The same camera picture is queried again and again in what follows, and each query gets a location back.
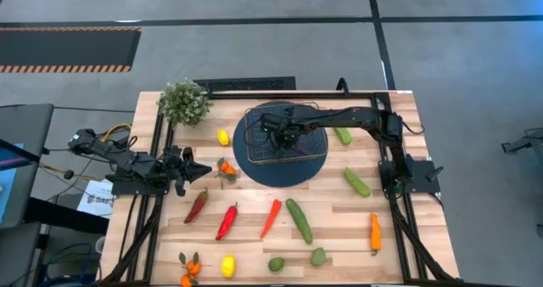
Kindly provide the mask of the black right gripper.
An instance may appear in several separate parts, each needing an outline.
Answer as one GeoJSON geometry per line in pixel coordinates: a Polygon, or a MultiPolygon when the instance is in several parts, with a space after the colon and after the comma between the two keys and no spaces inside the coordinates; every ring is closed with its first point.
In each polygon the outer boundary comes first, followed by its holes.
{"type": "Polygon", "coordinates": [[[282,114],[264,113],[260,117],[260,128],[272,137],[275,150],[282,152],[292,149],[299,141],[299,128],[291,121],[298,117],[298,108],[287,108],[282,114]]]}

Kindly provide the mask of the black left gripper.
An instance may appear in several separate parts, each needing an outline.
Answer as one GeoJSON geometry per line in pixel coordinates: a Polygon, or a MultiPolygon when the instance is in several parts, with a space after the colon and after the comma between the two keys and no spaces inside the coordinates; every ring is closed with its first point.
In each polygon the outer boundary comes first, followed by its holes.
{"type": "Polygon", "coordinates": [[[187,167],[192,169],[186,173],[183,168],[182,149],[176,145],[164,150],[165,173],[168,181],[175,182],[174,189],[178,196],[186,194],[185,182],[196,181],[200,177],[211,172],[211,167],[195,161],[192,149],[187,149],[187,167]]]}

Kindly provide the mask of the orange tangerine cluster with leaves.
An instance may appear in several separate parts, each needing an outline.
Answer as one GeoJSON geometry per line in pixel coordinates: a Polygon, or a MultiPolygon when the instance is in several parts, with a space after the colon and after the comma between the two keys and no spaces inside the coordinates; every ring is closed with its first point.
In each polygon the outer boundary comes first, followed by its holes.
{"type": "Polygon", "coordinates": [[[199,253],[194,252],[191,260],[188,260],[186,255],[182,252],[179,253],[179,261],[182,264],[182,268],[186,271],[180,278],[180,284],[182,287],[197,287],[199,282],[197,276],[201,269],[199,260],[199,253]]]}
{"type": "Polygon", "coordinates": [[[236,169],[229,164],[225,158],[220,158],[217,163],[216,177],[221,180],[221,189],[224,189],[226,183],[235,183],[238,178],[236,169]]]}

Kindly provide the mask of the dark red chili pepper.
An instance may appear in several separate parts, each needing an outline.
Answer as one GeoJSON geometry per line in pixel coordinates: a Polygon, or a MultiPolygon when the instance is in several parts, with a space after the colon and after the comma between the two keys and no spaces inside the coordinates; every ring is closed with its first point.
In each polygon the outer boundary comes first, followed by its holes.
{"type": "Polygon", "coordinates": [[[185,217],[183,221],[185,224],[192,222],[196,218],[196,216],[204,208],[208,198],[209,198],[208,189],[205,189],[204,191],[199,193],[199,195],[193,202],[190,212],[187,214],[187,216],[185,217]]]}

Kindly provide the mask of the short green cucumber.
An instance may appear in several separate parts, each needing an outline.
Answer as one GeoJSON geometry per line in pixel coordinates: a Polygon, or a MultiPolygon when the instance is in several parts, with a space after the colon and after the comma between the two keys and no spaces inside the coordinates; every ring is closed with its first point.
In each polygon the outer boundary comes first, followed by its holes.
{"type": "Polygon", "coordinates": [[[349,146],[352,144],[352,137],[347,128],[335,127],[333,130],[343,146],[349,146]]]}
{"type": "Polygon", "coordinates": [[[371,189],[349,167],[344,169],[344,178],[358,195],[369,197],[372,194],[371,189]]]}

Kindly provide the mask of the bright red pepper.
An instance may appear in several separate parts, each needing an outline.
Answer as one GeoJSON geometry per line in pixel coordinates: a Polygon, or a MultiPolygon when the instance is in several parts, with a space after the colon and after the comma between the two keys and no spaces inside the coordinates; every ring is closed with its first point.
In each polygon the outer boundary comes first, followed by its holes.
{"type": "Polygon", "coordinates": [[[231,205],[227,209],[223,217],[223,220],[221,222],[221,225],[217,231],[216,240],[224,239],[227,236],[234,220],[236,219],[237,214],[238,214],[238,203],[235,203],[234,205],[231,205]]]}

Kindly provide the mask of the orange-red carrot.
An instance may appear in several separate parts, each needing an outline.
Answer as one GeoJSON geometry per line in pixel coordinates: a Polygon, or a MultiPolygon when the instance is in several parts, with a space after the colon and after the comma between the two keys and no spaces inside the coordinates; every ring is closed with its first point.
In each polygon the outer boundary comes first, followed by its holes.
{"type": "Polygon", "coordinates": [[[264,239],[266,234],[269,232],[269,230],[272,228],[273,223],[275,222],[275,219],[277,217],[277,214],[279,213],[280,209],[282,207],[282,202],[280,200],[274,200],[271,205],[271,210],[268,215],[268,218],[266,219],[265,225],[260,233],[260,238],[264,239]]]}

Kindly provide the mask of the long green cucumber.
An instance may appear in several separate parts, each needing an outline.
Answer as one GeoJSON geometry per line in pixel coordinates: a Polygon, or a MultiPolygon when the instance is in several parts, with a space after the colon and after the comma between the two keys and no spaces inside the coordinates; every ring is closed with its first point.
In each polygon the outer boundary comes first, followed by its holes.
{"type": "Polygon", "coordinates": [[[286,206],[288,207],[288,211],[293,218],[294,224],[299,230],[303,240],[308,245],[311,245],[313,242],[313,235],[311,232],[311,227],[305,217],[305,213],[302,211],[299,204],[293,199],[287,199],[286,206]]]}

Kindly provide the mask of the orange pepper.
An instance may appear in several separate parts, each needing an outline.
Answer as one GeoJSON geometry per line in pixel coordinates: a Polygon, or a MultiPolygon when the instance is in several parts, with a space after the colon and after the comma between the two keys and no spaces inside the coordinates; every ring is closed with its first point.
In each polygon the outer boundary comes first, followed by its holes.
{"type": "Polygon", "coordinates": [[[371,214],[371,249],[372,255],[375,256],[382,249],[381,244],[381,227],[378,222],[378,216],[375,213],[371,214]]]}

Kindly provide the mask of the white printed paper sheet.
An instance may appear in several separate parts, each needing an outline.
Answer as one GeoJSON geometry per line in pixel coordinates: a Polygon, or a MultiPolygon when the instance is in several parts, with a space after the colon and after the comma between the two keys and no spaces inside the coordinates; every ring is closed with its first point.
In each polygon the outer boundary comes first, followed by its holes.
{"type": "Polygon", "coordinates": [[[90,181],[81,197],[77,210],[110,219],[115,198],[111,193],[113,184],[108,180],[90,181]]]}

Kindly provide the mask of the black slanted bar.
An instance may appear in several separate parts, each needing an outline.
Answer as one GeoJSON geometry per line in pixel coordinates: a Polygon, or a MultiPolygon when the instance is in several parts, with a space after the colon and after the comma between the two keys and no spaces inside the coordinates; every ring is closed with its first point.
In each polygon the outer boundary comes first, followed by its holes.
{"type": "Polygon", "coordinates": [[[23,143],[0,139],[0,171],[38,165],[43,146],[44,142],[39,139],[27,139],[23,143]]]}

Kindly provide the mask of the grey side desk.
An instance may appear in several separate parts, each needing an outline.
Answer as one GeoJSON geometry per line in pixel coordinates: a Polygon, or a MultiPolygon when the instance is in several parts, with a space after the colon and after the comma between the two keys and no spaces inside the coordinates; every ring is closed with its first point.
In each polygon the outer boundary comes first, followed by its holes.
{"type": "Polygon", "coordinates": [[[27,223],[0,230],[0,287],[25,287],[41,224],[27,223]]]}

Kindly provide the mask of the black chair base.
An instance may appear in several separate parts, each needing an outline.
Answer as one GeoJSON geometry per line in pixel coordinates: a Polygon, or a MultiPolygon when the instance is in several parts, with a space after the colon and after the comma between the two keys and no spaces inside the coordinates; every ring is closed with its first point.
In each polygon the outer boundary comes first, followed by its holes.
{"type": "Polygon", "coordinates": [[[532,149],[537,161],[543,166],[543,127],[529,128],[524,135],[512,143],[502,143],[501,148],[506,154],[513,154],[520,149],[532,149]]]}

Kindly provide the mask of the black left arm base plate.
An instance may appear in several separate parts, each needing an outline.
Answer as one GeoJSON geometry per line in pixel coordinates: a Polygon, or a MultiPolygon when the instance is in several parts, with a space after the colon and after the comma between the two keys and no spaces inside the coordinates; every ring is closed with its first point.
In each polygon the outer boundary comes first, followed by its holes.
{"type": "Polygon", "coordinates": [[[168,192],[169,179],[143,178],[127,175],[108,175],[106,179],[112,182],[111,193],[113,195],[157,195],[168,192]]]}

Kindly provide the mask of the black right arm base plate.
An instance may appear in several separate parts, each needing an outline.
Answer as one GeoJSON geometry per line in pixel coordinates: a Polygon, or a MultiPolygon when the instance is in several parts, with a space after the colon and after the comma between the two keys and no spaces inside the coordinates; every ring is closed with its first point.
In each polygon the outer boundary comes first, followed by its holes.
{"type": "Polygon", "coordinates": [[[440,191],[437,176],[442,169],[436,168],[429,160],[415,160],[412,167],[412,178],[408,182],[397,184],[393,178],[393,163],[382,161],[378,164],[379,176],[383,191],[393,189],[396,193],[438,193],[440,191]]]}

